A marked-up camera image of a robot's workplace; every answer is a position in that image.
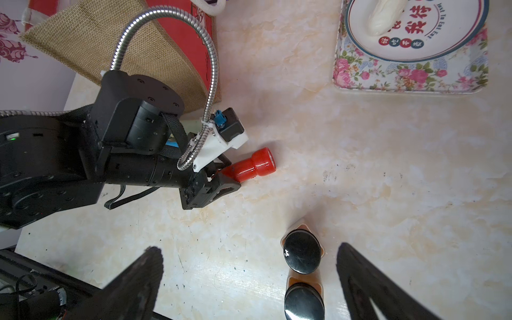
white wall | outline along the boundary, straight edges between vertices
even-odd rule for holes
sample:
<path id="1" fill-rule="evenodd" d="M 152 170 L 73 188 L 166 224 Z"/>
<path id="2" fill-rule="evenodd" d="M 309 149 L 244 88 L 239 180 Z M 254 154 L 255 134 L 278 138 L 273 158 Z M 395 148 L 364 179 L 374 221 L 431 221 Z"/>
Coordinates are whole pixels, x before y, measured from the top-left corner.
<path id="1" fill-rule="evenodd" d="M 0 250 L 16 245 L 21 232 L 21 229 L 14 230 L 0 226 Z"/>
<path id="2" fill-rule="evenodd" d="M 0 0 L 0 12 L 21 20 L 28 0 Z M 20 31 L 25 27 L 16 23 Z M 19 41 L 15 34 L 8 40 Z M 68 98 L 75 72 L 52 57 L 26 45 L 27 53 L 19 63 L 0 57 L 0 110 L 61 111 Z"/>

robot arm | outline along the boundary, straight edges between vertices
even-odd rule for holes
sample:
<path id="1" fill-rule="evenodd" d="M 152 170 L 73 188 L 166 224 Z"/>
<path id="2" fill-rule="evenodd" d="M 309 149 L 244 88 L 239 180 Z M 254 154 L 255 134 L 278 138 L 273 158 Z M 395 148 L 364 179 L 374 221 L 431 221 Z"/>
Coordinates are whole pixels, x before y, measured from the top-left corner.
<path id="1" fill-rule="evenodd" d="M 94 204 L 105 183 L 179 188 L 183 209 L 238 190 L 239 182 L 218 171 L 230 163 L 213 162 L 231 141 L 247 140 L 234 111 L 217 121 L 220 126 L 214 122 L 218 135 L 207 140 L 206 153 L 196 158 L 200 164 L 180 171 L 177 163 L 188 144 L 178 120 L 183 110 L 182 99 L 162 82 L 109 71 L 93 105 L 54 117 L 0 118 L 0 223 L 21 228 L 56 211 Z M 179 147 L 165 145 L 170 134 Z"/>

pink rose pattern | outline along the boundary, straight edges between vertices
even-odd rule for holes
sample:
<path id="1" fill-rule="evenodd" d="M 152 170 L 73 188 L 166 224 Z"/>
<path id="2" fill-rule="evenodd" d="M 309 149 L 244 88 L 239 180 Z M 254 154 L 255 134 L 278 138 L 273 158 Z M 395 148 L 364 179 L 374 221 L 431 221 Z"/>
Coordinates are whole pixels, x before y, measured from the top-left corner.
<path id="1" fill-rule="evenodd" d="M 341 24 L 338 44 L 347 37 L 346 30 Z M 465 47 L 478 46 L 475 50 L 482 50 L 482 55 L 487 55 L 487 27 L 469 41 Z M 434 69 L 431 63 L 401 63 L 393 70 L 386 70 L 389 65 L 384 65 L 373 57 L 368 57 L 354 44 L 350 43 L 345 48 L 337 47 L 338 59 L 334 64 L 333 81 L 344 89 L 380 90 L 380 91 L 423 91 L 423 92 L 468 92 L 487 86 L 488 66 L 484 63 L 470 65 L 471 76 L 460 73 L 451 74 L 445 69 Z M 455 82 L 446 83 L 444 77 L 456 76 Z"/>
<path id="2" fill-rule="evenodd" d="M 29 55 L 25 45 L 21 42 L 7 39 L 5 34 L 19 33 L 16 26 L 18 21 L 10 19 L 6 14 L 0 13 L 0 57 L 17 63 L 25 57 L 37 58 L 36 56 Z"/>

blue connector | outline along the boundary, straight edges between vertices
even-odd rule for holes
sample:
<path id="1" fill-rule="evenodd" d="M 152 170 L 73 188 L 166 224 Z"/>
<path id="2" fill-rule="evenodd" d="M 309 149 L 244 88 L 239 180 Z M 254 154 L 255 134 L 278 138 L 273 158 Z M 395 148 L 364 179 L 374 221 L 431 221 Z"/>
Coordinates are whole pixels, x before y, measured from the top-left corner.
<path id="1" fill-rule="evenodd" d="M 222 114 L 222 111 L 217 110 L 214 114 L 214 122 L 219 128 L 223 128 L 226 125 L 226 116 Z"/>

floral wallpaper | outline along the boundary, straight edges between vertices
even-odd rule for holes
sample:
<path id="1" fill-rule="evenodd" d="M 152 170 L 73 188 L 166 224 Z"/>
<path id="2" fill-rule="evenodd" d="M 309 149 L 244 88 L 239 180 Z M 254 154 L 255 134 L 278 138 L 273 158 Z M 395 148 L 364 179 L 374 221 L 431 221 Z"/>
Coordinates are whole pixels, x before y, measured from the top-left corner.
<path id="1" fill-rule="evenodd" d="M 8 60 L 19 63 L 25 57 L 36 58 L 27 53 L 25 45 L 17 41 L 19 29 L 16 25 L 19 20 L 13 20 L 0 12 L 0 62 Z"/>

